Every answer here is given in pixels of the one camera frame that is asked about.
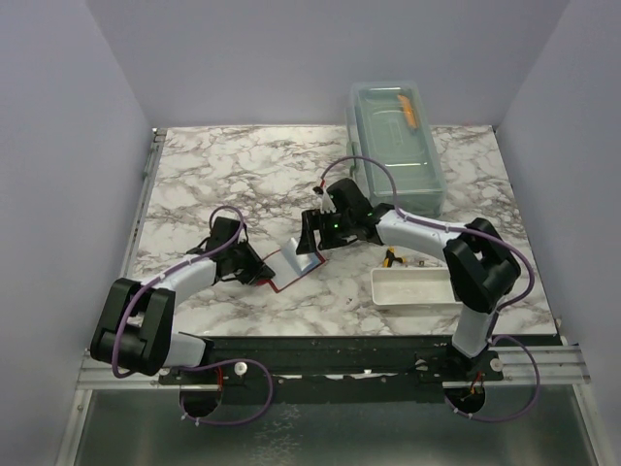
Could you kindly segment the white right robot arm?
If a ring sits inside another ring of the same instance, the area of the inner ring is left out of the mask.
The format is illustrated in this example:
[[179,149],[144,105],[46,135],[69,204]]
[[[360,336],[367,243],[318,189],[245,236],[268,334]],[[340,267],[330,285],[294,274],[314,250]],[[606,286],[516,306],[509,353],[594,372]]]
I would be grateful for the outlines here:
[[481,369],[495,318],[505,296],[521,275],[515,253],[483,219],[463,224],[407,213],[389,204],[374,208],[319,209],[301,214],[296,253],[347,247],[356,242],[401,247],[445,263],[461,313],[446,357],[448,373],[465,381]]

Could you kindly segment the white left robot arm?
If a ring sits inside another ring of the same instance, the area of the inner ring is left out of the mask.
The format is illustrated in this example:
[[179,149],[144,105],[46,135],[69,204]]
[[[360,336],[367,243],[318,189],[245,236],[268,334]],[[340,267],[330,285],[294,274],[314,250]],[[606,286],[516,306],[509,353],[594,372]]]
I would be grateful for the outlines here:
[[120,278],[108,293],[90,355],[111,364],[121,378],[181,367],[192,382],[205,383],[215,369],[210,344],[173,330],[176,307],[225,279],[255,285],[275,275],[249,243],[241,241],[218,247],[215,253],[188,254],[151,279]]

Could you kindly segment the red leather card holder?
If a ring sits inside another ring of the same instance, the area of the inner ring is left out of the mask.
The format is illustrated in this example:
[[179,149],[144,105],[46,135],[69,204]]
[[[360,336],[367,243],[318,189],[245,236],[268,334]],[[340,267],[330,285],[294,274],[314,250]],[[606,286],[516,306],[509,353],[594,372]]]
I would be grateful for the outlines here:
[[264,262],[275,275],[271,279],[259,280],[258,285],[268,284],[274,293],[280,293],[325,262],[318,252],[298,255],[297,247],[298,241],[290,238],[278,250],[269,253]]

